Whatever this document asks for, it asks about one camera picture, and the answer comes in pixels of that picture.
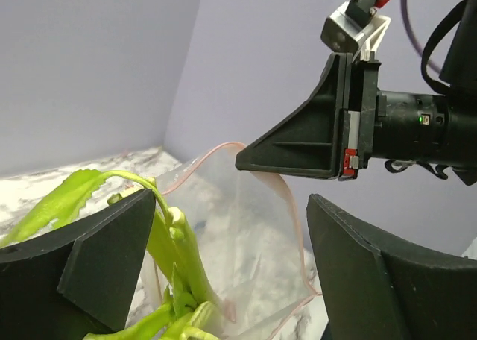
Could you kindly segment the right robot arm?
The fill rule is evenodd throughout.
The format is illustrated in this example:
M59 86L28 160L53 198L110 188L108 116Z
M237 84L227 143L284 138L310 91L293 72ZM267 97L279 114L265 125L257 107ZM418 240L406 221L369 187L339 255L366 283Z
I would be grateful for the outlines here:
M437 44L455 36L429 94L378 86L377 46L390 22L388 0L349 0L324 22L330 55L311 95L236 156L239 170L353 180L371 158L391 173L419 165L440 179L451 169L476 182L476 0L460 1L429 37L422 72Z

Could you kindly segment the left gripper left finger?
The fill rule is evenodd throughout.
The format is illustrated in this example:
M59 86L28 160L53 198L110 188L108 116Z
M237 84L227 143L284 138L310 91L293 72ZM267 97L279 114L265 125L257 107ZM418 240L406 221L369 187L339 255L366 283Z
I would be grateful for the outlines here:
M144 189L1 249L1 338L82 339L124 329L156 209Z

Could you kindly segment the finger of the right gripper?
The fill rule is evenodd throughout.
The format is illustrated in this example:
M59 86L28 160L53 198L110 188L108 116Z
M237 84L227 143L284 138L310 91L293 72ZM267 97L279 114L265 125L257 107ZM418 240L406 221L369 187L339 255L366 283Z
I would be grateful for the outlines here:
M236 155L235 166L296 177L339 176L341 114L349 96L349 55L332 53L306 101Z

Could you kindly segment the clear zip top bag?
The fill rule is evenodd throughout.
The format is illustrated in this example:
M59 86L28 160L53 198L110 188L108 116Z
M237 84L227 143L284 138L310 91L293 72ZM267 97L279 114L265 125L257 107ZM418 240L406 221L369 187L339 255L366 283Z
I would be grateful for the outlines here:
M225 142L180 163L149 152L168 204L195 232L207 277L225 312L223 339L310 339L309 306L318 300L313 256L303 247L294 197L276 174L239 171L240 142Z

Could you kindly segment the green toy celery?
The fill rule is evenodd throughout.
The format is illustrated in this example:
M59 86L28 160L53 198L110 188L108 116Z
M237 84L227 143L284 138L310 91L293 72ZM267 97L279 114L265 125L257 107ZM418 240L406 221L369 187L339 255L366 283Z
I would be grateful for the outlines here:
M212 289L198 250L195 232L186 215L170 207L155 180L128 171L79 169L48 193L3 238L1 245L21 242L51 224L54 229L71 223L110 177L121 177L153 192L158 203L146 246L166 277L163 304L133 326L107 335L108 339L215 339L209 329L217 325L224 306Z

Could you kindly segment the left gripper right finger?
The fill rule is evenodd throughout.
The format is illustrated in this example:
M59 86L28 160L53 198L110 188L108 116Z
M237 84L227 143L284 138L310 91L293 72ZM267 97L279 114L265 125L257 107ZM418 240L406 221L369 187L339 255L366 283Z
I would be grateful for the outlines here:
M476 261L406 241L321 195L306 217L324 339L475 339Z

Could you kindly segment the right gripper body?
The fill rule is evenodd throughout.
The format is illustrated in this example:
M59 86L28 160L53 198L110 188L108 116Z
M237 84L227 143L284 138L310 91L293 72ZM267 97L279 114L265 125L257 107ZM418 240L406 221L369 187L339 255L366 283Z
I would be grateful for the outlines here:
M351 68L348 106L344 111L342 180L356 179L372 156L380 66L378 60L371 59L360 60Z

